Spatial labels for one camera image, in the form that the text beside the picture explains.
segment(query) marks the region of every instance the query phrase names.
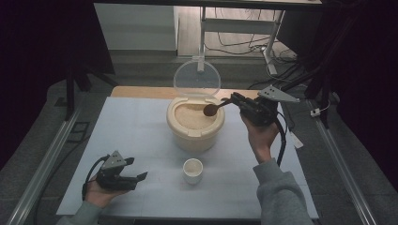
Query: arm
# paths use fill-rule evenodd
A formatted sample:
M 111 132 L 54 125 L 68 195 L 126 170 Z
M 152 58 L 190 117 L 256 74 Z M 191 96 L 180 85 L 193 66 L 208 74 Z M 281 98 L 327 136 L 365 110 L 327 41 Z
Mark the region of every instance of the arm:
M 291 172 L 282 172 L 270 148 L 278 129 L 255 127 L 242 116 L 249 133 L 249 143 L 259 165 L 253 168 L 260 186 L 257 198 L 261 205 L 262 224 L 313 224 L 307 213 L 304 195 Z
M 95 181 L 96 176 L 91 178 L 87 185 L 87 193 L 85 200 L 73 217 L 62 217 L 57 225 L 89 225 L 98 224 L 98 218 L 103 208 L 105 208 L 111 200 L 127 191 L 109 191 L 102 189 Z

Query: cup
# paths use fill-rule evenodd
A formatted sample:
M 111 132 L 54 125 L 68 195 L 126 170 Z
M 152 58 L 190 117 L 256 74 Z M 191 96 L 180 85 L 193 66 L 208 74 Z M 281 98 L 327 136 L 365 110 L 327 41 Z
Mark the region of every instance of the cup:
M 203 164 L 199 159 L 190 158 L 183 166 L 184 180 L 190 185 L 196 185 L 202 179 Z

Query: table surface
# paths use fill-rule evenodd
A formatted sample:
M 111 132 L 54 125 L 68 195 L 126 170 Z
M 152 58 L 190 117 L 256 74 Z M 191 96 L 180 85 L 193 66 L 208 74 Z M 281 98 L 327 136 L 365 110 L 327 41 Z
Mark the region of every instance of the table surface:
M 257 91 L 224 89 L 216 98 L 228 98 L 234 91 L 256 97 Z M 179 149 L 173 141 L 165 115 L 171 98 L 178 96 L 170 87 L 118 86 L 107 98 L 82 159 L 69 184 L 58 215 L 73 215 L 79 208 L 79 193 L 94 162 L 118 150 L 124 158 L 134 157 L 121 175 L 148 172 L 134 191 L 115 198 L 103 214 L 128 218 L 216 218 L 259 219 L 261 208 L 256 198 L 257 165 L 247 140 L 247 130 L 240 121 L 238 107 L 225 106 L 225 123 L 216 144 L 201 155 L 193 156 Z M 272 145 L 276 157 L 279 137 Z M 318 218 L 304 173 L 291 137 L 281 169 L 291 171 L 303 190 L 310 217 Z M 182 165 L 188 158 L 204 164 L 202 181 L 188 185 Z

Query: metal rail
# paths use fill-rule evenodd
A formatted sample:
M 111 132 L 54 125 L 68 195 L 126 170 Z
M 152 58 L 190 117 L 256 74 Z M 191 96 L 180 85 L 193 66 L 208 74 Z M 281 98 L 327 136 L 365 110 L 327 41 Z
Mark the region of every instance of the metal rail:
M 37 200 L 39 193 L 43 189 L 43 185 L 46 183 L 45 181 L 48 178 L 48 175 L 50 174 L 51 169 L 53 168 L 53 165 L 55 164 L 55 161 L 58 158 L 58 155 L 61 152 L 61 149 L 64 146 L 64 143 L 67 140 L 67 137 L 73 128 L 77 117 L 80 114 L 80 111 L 82 110 L 86 93 L 81 94 L 81 96 L 82 97 L 79 97 L 78 107 L 74 111 L 73 115 L 68 121 L 64 121 L 61 125 L 61 128 L 58 129 L 58 132 L 56 133 L 53 142 L 47 150 L 46 155 L 40 162 L 40 165 L 38 165 L 38 169 L 30 180 L 22 197 L 18 201 L 17 206 L 14 208 L 7 225 L 24 224 L 27 216 Z
M 314 108 L 310 100 L 307 100 L 307 104 L 311 109 Z M 348 194 L 351 196 L 352 201 L 355 207 L 357 208 L 358 215 L 360 216 L 362 223 L 366 225 L 376 225 L 377 222 L 375 221 L 375 217 L 373 216 L 371 208 L 369 207 L 369 204 L 366 202 L 365 197 L 362 194 L 362 191 L 358 187 L 357 182 L 354 179 L 354 176 L 352 175 L 351 171 L 346 165 L 344 157 L 340 152 L 340 149 L 337 146 L 336 142 L 334 141 L 334 138 L 331 135 L 330 130 L 326 129 L 323 126 L 323 123 L 319 118 L 315 118 L 315 122 L 329 150 L 330 156 L 333 159 L 334 165 L 336 166 L 336 169 L 339 172 L 344 182 L 345 189 L 348 191 Z

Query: gray sleeve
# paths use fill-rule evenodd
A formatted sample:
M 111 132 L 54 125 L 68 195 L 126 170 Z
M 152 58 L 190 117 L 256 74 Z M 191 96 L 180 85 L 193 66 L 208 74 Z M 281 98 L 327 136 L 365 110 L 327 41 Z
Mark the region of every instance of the gray sleeve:
M 102 209 L 84 201 L 73 217 L 62 217 L 56 225 L 91 225 L 98 224 Z
M 313 224 L 304 195 L 291 172 L 282 172 L 275 159 L 253 168 L 260 186 L 261 224 Z

